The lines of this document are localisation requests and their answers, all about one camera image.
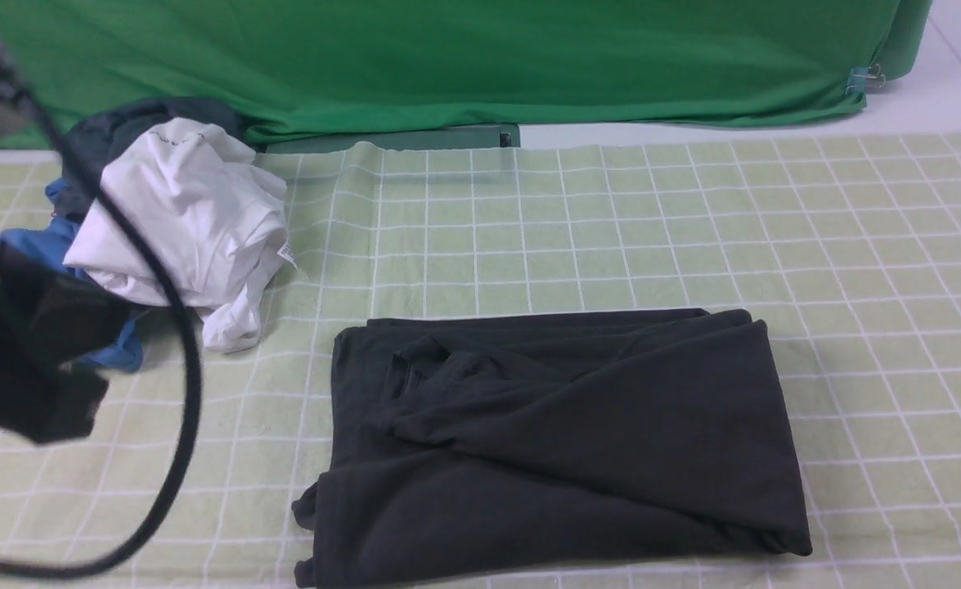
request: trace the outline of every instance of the folded black garment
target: folded black garment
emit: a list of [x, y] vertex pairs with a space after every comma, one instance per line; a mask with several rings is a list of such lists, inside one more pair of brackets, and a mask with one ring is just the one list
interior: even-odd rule
[[767, 326], [748, 312], [369, 321], [335, 339], [300, 587], [570, 560], [809, 555]]
[[[156, 97], [88, 116], [74, 124], [65, 139], [92, 177], [98, 179], [102, 178], [103, 168], [123, 155], [139, 135], [171, 119], [218, 124], [231, 137], [242, 138], [240, 115], [218, 98]], [[83, 223], [92, 198], [66, 170], [65, 164], [62, 165], [62, 178], [69, 186], [55, 199], [55, 214], [73, 223]]]

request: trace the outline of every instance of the binder clip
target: binder clip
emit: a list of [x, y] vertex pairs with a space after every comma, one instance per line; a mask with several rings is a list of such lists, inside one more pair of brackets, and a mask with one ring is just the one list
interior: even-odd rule
[[854, 96], [854, 94], [865, 93], [870, 87], [873, 89], [882, 88], [887, 83], [887, 76], [880, 70], [880, 64], [873, 67], [851, 68], [851, 74], [847, 77], [847, 87], [843, 90], [844, 97]]

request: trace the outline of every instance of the white t-shirt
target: white t-shirt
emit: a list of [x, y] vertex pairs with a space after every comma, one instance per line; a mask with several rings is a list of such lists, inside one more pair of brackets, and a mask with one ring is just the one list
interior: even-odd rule
[[[143, 133], [102, 171], [102, 187], [150, 243], [187, 306], [204, 320], [204, 346], [258, 344], [259, 302], [290, 258], [287, 184], [255, 167], [255, 152], [217, 124], [173, 119]], [[98, 202], [62, 262], [143, 305], [166, 306], [152, 272]]]

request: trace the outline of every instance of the white floor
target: white floor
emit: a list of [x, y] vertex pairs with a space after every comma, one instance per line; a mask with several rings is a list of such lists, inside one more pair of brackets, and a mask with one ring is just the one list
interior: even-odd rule
[[[870, 94], [857, 116], [800, 128], [725, 130], [679, 124], [544, 124], [521, 129], [529, 149], [718, 141], [742, 137], [961, 131], [961, 0], [936, 0], [917, 65]], [[43, 151], [0, 151], [0, 163], [53, 160]]]

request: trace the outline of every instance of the light green grid mat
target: light green grid mat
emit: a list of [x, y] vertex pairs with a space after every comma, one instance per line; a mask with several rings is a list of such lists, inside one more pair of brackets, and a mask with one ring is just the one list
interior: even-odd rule
[[[746, 307], [770, 324], [809, 559], [668, 560], [469, 589], [961, 589], [961, 134], [561, 151], [267, 156], [299, 271], [255, 350], [206, 362], [200, 445], [162, 532], [91, 587], [292, 587], [290, 501], [330, 459], [330, 347], [366, 317]], [[0, 228], [43, 227], [55, 165], [1, 167]], [[0, 552], [106, 551], [168, 466], [177, 345], [146, 327], [89, 440], [0, 435]]]

